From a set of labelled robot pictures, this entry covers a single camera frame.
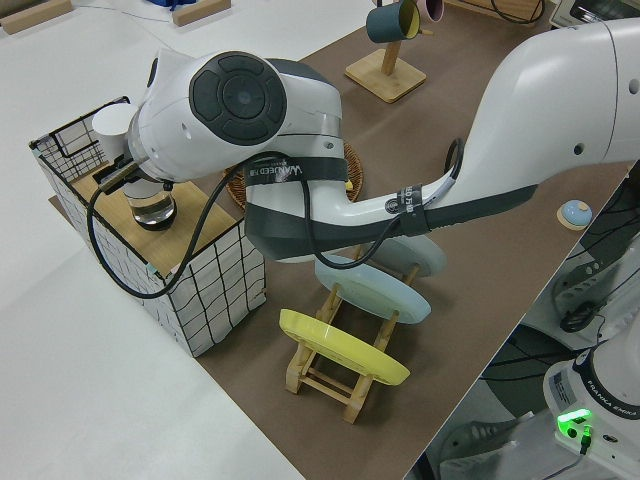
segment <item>green led light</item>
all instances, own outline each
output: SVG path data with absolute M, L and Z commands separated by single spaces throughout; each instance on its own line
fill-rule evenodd
M 590 416 L 591 416 L 591 410 L 588 410 L 586 408 L 581 408 L 579 410 L 574 410 L 573 412 L 568 412 L 568 413 L 563 413 L 562 415 L 558 415 L 558 429 L 564 435 L 568 436 L 567 432 L 574 421 L 584 419 Z M 590 432 L 587 432 L 586 429 L 585 429 L 585 435 L 590 435 Z

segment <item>brown mat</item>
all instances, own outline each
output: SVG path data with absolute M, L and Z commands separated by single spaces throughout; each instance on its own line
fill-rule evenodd
M 449 143 L 467 136 L 496 66 L 548 26 L 449 8 L 430 28 L 435 36 L 404 42 L 400 51 L 427 82 L 392 105 L 343 75 L 378 48 L 363 30 L 306 59 L 342 93 L 344 138 L 365 172 L 361 199 L 439 178 Z M 449 264 L 416 288 L 433 312 L 420 325 L 399 325 L 388 348 L 411 375 L 399 387 L 374 384 L 355 425 L 329 397 L 304 385 L 297 396 L 284 388 L 295 344 L 278 328 L 279 310 L 313 315 L 327 294 L 311 264 L 268 262 L 267 303 L 199 361 L 306 478 L 400 479 L 578 241 L 559 225 L 557 208 L 580 198 L 598 211 L 625 172 L 618 165 L 562 174 L 511 212 L 432 232 Z M 348 306 L 336 323 L 358 324 L 368 334 L 379 325 Z

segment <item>white cup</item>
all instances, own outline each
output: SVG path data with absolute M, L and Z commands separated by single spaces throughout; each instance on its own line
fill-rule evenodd
M 109 163 L 125 151 L 126 135 L 138 107 L 129 103 L 114 103 L 99 110 L 91 122 L 105 160 Z

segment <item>wooden board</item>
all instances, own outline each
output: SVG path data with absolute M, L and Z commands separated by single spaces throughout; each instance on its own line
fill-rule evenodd
M 72 10 L 73 5 L 71 5 L 71 0 L 49 0 L 35 7 L 27 8 L 21 12 L 4 17 L 0 19 L 0 23 L 4 31 L 12 35 L 39 25 L 47 20 L 51 20 L 52 18 L 69 13 Z
M 499 17 L 495 13 L 491 0 L 444 0 L 445 3 Z M 539 0 L 495 0 L 498 9 L 517 19 L 530 20 L 540 13 Z
M 73 187 L 88 201 L 96 191 L 97 184 L 91 175 L 86 175 L 74 182 Z M 178 205 L 176 219 L 169 229 L 160 232 L 150 232 L 136 223 L 120 190 L 109 196 L 103 195 L 96 205 L 98 213 L 163 277 L 182 260 L 207 202 L 207 196 L 191 182 L 177 183 L 173 197 Z M 196 252 L 234 224 L 235 220 L 227 212 L 214 205 L 198 240 Z
M 381 70 L 384 54 L 384 49 L 376 50 L 349 65 L 345 74 L 385 102 L 393 103 L 424 83 L 427 76 L 399 58 L 391 75 L 385 75 Z
M 2 0 L 0 1 L 0 18 L 7 17 L 13 13 L 33 7 L 45 0 Z
M 214 13 L 231 8 L 231 0 L 201 0 L 173 12 L 173 23 L 182 27 Z

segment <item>black strap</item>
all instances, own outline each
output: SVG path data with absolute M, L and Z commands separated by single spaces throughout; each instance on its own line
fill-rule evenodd
M 405 187 L 396 194 L 397 213 L 402 232 L 408 236 L 422 235 L 429 231 L 427 216 L 422 205 L 422 185 Z
M 244 169 L 245 185 L 299 182 L 300 180 L 349 179 L 347 161 L 332 157 L 277 157 L 249 164 Z

